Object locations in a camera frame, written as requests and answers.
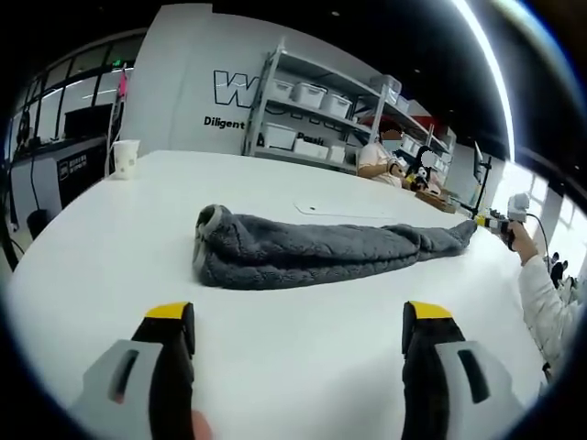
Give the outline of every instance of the shelving unit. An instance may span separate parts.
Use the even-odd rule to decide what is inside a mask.
[[[359,100],[368,105],[373,111],[373,120],[371,127],[357,124],[350,119],[331,115],[319,108],[312,108],[307,105],[299,104],[291,100],[276,99],[271,97],[269,89],[271,82],[275,78],[277,71],[287,72],[289,74],[307,79],[311,83],[320,83],[337,92],[345,94],[353,101],[349,110],[354,114]],[[378,93],[368,85],[349,77],[345,73],[332,69],[320,62],[309,60],[298,54],[289,52],[285,49],[283,43],[277,47],[276,51],[270,54],[263,65],[260,76],[260,85],[257,89],[255,99],[249,114],[247,131],[243,142],[242,154],[247,156],[262,155],[267,158],[277,160],[296,161],[307,165],[313,165],[321,168],[335,169],[344,172],[355,172],[355,166],[346,163],[336,163],[325,159],[312,156],[305,156],[293,151],[265,148],[257,145],[261,124],[265,117],[265,109],[268,106],[280,107],[283,109],[294,110],[303,115],[314,116],[317,119],[325,120],[342,128],[343,137],[349,133],[369,135],[369,142],[374,142],[377,137],[377,127],[383,114],[391,116],[413,138],[426,143],[436,152],[449,152],[449,149],[436,137],[431,135],[434,129],[431,126],[426,130],[421,124],[414,120],[410,115],[397,109],[395,106],[387,103],[384,97],[387,95],[387,85],[384,85],[382,92]]]

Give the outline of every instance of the black ceiling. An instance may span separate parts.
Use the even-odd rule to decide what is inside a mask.
[[[587,188],[587,173],[581,172],[587,170],[587,137],[557,76],[491,2],[468,3],[500,62],[512,104],[516,145],[554,162]],[[580,83],[585,84],[587,31],[582,23],[587,21],[587,2],[527,3],[552,29]],[[27,56],[15,71],[21,75],[92,40],[147,27],[159,9],[158,5],[87,2],[35,7],[35,16],[24,15],[28,31],[21,37],[24,48],[20,54]],[[346,5],[339,1],[298,0],[284,5],[266,0],[220,0],[214,2],[214,10],[271,21],[329,42],[399,79],[404,94],[451,125],[460,143],[477,139],[485,151],[506,156],[504,114],[493,77],[474,36],[449,0],[363,0]]]

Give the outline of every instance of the gray fabric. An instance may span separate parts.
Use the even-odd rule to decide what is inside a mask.
[[[288,225],[210,205],[196,225],[194,271],[208,286],[287,289],[353,280],[458,255],[477,225],[451,229]]]

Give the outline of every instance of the white shirt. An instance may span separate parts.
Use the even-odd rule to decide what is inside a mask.
[[[576,301],[564,301],[554,288],[542,258],[532,257],[519,278],[524,321],[542,356],[557,369],[581,318]]]
[[[396,157],[386,151],[383,145],[379,142],[367,144],[360,151],[359,160],[357,162],[357,171],[365,166],[383,165],[388,163],[390,160],[395,159]],[[389,172],[375,176],[371,180],[402,188],[402,181],[400,178],[392,176]]]

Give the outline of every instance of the white cup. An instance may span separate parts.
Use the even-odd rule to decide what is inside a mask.
[[[140,140],[118,140],[113,144],[115,177],[127,181],[132,179],[137,169],[138,145]]]

